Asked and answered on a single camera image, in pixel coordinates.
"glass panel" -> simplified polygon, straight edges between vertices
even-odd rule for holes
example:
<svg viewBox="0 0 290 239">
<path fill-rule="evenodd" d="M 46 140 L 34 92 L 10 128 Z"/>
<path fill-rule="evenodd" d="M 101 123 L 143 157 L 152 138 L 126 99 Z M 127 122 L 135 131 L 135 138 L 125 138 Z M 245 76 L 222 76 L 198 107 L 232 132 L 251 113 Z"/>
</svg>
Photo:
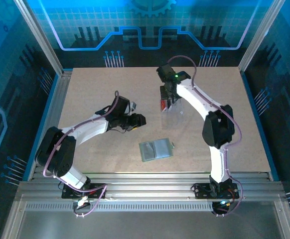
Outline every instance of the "glass panel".
<svg viewBox="0 0 290 239">
<path fill-rule="evenodd" d="M 272 0 L 28 2 L 63 67 L 73 68 L 158 66 L 177 54 L 237 66 Z"/>
<path fill-rule="evenodd" d="M 253 98 L 262 90 L 271 99 L 258 115 L 279 178 L 290 192 L 290 1 L 285 2 L 245 73 Z"/>
<path fill-rule="evenodd" d="M 0 0 L 0 234 L 51 89 L 47 76 L 55 73 L 14 2 Z"/>
</svg>

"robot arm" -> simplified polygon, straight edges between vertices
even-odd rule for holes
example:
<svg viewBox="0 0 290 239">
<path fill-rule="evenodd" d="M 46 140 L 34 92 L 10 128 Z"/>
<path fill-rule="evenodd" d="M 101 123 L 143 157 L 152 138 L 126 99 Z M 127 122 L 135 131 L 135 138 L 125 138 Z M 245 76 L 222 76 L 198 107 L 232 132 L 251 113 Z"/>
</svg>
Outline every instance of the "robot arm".
<svg viewBox="0 0 290 239">
<path fill-rule="evenodd" d="M 59 139 L 69 130 L 74 129 L 62 140 L 57 151 L 53 154 L 47 170 L 53 173 L 55 177 L 62 179 L 76 189 L 89 189 L 90 179 L 73 166 L 76 147 L 92 137 L 118 126 L 122 130 L 131 131 L 146 124 L 146 119 L 143 115 L 132 114 L 136 108 L 134 102 L 130 102 L 121 96 L 119 96 L 116 105 L 115 101 L 113 101 L 112 105 L 95 112 L 86 121 L 79 123 L 81 124 L 80 126 L 74 125 L 62 129 L 56 127 L 49 128 L 36 153 L 36 161 L 40 165 L 45 166 Z"/>
<path fill-rule="evenodd" d="M 222 106 L 211 99 L 200 88 L 194 84 L 203 97 L 196 93 L 192 86 L 191 78 L 186 72 L 176 73 L 168 65 L 163 65 L 157 69 L 157 73 L 164 83 L 160 87 L 162 100 L 167 100 L 167 105 L 171 105 L 180 98 L 187 100 L 204 119 L 202 136 L 209 145 L 211 153 L 211 173 L 210 189 L 214 197 L 232 187 L 232 180 L 229 178 L 229 171 L 226 165 L 225 147 L 232 140 L 234 134 L 233 123 L 221 113 L 214 105 L 225 110 L 229 115 L 233 115 L 229 105 Z"/>
</svg>

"gear graphic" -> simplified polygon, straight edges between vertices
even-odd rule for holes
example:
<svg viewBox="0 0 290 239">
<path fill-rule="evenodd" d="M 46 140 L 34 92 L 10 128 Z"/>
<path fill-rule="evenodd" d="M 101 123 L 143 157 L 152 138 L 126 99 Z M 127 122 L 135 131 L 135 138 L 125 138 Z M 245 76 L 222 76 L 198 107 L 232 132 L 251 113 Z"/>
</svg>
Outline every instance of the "gear graphic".
<svg viewBox="0 0 290 239">
<path fill-rule="evenodd" d="M 16 15 L 16 6 L 13 0 L 0 0 L 0 21 L 8 24 Z"/>
<path fill-rule="evenodd" d="M 141 16 L 153 15 L 158 16 L 160 13 L 165 14 L 166 10 L 171 10 L 171 5 L 176 4 L 176 0 L 130 0 L 128 6 L 130 10 L 133 10 L 135 14 L 141 14 Z"/>
</svg>

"wooden board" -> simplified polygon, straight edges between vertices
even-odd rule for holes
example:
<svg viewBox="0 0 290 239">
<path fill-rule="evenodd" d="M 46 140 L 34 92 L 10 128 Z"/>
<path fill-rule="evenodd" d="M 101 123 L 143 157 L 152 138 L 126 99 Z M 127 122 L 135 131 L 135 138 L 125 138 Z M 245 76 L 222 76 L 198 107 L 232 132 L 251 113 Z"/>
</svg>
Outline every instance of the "wooden board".
<svg viewBox="0 0 290 239">
<path fill-rule="evenodd" d="M 193 74 L 193 68 L 175 67 Z M 242 143 L 229 150 L 231 171 L 270 171 L 254 116 L 237 67 L 199 67 L 195 83 L 217 102 L 229 104 L 243 132 Z M 70 80 L 59 127 L 86 120 L 112 103 L 114 91 L 137 103 L 137 113 L 147 125 L 121 134 L 98 135 L 77 147 L 74 165 L 90 172 L 210 172 L 210 151 L 201 132 L 203 119 L 185 100 L 184 121 L 174 129 L 162 129 L 159 108 L 162 85 L 154 67 L 75 68 Z M 139 143 L 169 138 L 173 157 L 142 162 Z"/>
</svg>

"floor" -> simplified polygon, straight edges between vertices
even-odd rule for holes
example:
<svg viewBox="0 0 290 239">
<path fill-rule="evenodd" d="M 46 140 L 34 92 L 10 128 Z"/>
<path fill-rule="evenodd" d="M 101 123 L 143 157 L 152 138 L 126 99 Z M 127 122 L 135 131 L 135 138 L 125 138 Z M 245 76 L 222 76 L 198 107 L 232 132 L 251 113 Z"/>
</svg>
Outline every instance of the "floor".
<svg viewBox="0 0 290 239">
<path fill-rule="evenodd" d="M 176 72 L 191 67 L 175 67 Z M 184 121 L 172 129 L 162 129 L 159 87 L 155 67 L 74 68 L 59 128 L 89 118 L 114 99 L 114 91 L 137 103 L 136 112 L 147 125 L 120 134 L 109 131 L 80 145 L 74 165 L 90 172 L 210 172 L 210 152 L 201 132 L 203 120 L 184 100 Z M 196 84 L 214 100 L 233 108 L 243 132 L 242 143 L 229 150 L 229 167 L 235 172 L 270 171 L 245 88 L 237 67 L 199 67 Z M 143 163 L 139 143 L 169 138 L 175 145 L 173 157 Z"/>
</svg>

